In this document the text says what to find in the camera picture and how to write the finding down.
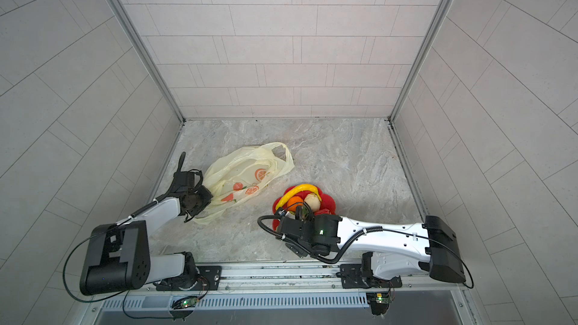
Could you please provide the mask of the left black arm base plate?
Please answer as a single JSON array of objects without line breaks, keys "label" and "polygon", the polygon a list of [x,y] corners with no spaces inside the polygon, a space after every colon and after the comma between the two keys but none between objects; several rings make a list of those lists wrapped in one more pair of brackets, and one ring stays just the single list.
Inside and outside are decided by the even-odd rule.
[{"label": "left black arm base plate", "polygon": [[221,266],[196,266],[186,268],[176,277],[165,278],[153,283],[157,291],[211,291],[218,290]]}]

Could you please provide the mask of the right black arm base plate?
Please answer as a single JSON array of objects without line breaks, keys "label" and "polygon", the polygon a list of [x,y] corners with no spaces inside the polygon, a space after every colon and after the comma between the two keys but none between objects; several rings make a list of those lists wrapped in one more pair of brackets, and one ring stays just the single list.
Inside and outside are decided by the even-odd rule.
[{"label": "right black arm base plate", "polygon": [[377,278],[369,265],[363,263],[343,264],[337,272],[344,289],[371,289],[371,288],[401,288],[403,282],[400,276],[392,279]]}]

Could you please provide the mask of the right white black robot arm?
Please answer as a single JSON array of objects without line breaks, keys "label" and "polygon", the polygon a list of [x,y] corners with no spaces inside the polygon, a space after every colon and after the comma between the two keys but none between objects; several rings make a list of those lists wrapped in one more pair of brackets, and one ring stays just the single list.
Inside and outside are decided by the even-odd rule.
[{"label": "right white black robot arm", "polygon": [[348,251],[361,251],[365,257],[362,272],[369,278],[389,281],[426,272],[445,283],[474,281],[461,259],[455,231],[437,216],[428,215],[422,223],[394,225],[338,215],[290,218],[280,211],[259,217],[257,224],[298,257],[328,265],[340,262]]}]

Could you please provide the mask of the yellow toy banana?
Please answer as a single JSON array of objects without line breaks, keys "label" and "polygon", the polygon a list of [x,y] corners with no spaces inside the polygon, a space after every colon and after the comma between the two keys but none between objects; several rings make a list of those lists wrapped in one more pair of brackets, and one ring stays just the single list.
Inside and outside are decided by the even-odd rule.
[{"label": "yellow toy banana", "polygon": [[301,193],[304,191],[309,191],[310,193],[315,194],[316,197],[319,199],[319,201],[322,200],[320,193],[319,193],[319,189],[316,186],[314,186],[312,184],[301,184],[301,185],[297,185],[297,186],[293,187],[288,192],[286,192],[284,194],[284,196],[276,203],[275,209],[273,211],[276,212],[282,206],[284,206],[291,197],[294,197],[298,193]]}]

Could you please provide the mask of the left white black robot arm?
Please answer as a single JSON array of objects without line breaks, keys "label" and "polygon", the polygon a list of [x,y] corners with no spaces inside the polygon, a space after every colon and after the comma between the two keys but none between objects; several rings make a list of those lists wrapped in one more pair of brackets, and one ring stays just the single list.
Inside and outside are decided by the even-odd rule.
[{"label": "left white black robot arm", "polygon": [[194,219],[212,201],[198,169],[184,171],[186,153],[165,194],[133,212],[123,221],[96,227],[91,233],[81,272],[85,296],[137,290],[154,284],[159,291],[190,290],[199,282],[199,270],[190,252],[152,256],[149,237],[168,222]]}]

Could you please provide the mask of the pale beige toy fruit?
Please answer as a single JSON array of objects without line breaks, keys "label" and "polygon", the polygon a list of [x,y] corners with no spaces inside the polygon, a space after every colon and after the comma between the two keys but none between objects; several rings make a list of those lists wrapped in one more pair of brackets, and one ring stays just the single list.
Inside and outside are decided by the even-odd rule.
[{"label": "pale beige toy fruit", "polygon": [[304,199],[304,202],[311,208],[313,212],[318,212],[322,205],[322,201],[314,193],[308,194]]}]

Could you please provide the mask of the red flower-shaped plate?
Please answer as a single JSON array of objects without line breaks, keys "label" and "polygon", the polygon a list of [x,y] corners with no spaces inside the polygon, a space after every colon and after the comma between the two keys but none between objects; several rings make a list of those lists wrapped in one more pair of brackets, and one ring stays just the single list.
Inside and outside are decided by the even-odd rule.
[{"label": "red flower-shaped plate", "polygon": [[[289,188],[284,192],[284,194],[285,194],[286,192],[288,192],[290,189],[292,189],[293,187],[289,187]],[[336,207],[336,202],[335,202],[334,198],[331,197],[331,196],[329,196],[329,195],[327,195],[326,193],[323,193],[323,191],[322,191],[319,187],[318,187],[318,189],[319,189],[320,196],[321,196],[321,198],[322,198],[322,200],[321,200],[321,201],[322,201],[322,205],[321,205],[320,210],[319,210],[318,212],[313,212],[313,214],[314,214],[314,215],[335,215],[335,213],[336,213],[336,208],[337,208],[337,207]],[[297,195],[295,195],[295,197],[301,197],[301,198],[303,199],[303,204],[304,204],[304,203],[305,203],[305,202],[304,202],[304,199],[306,198],[306,196],[307,196],[308,194],[310,194],[309,191],[304,191],[304,192],[298,193]],[[279,198],[273,203],[273,206],[272,206],[272,212],[273,212],[273,213],[276,213],[276,212],[274,212],[273,210],[275,209],[276,203],[277,203],[280,199],[281,199],[281,197],[279,197]]]}]

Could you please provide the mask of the orange toy fruit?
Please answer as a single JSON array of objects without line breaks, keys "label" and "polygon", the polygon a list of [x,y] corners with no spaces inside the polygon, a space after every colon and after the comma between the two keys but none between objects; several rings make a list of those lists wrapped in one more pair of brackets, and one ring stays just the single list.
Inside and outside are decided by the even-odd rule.
[{"label": "orange toy fruit", "polygon": [[303,199],[301,197],[291,197],[286,203],[286,210],[288,212],[295,213],[296,210],[303,205]]}]

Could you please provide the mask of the translucent yellowish plastic bag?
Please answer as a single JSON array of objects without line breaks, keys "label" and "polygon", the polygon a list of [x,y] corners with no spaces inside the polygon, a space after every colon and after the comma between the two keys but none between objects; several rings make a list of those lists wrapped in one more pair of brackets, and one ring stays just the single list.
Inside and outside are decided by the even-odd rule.
[{"label": "translucent yellowish plastic bag", "polygon": [[281,142],[241,147],[216,160],[203,175],[203,185],[212,200],[193,222],[210,224],[227,209],[256,197],[270,182],[293,169],[292,154]]}]

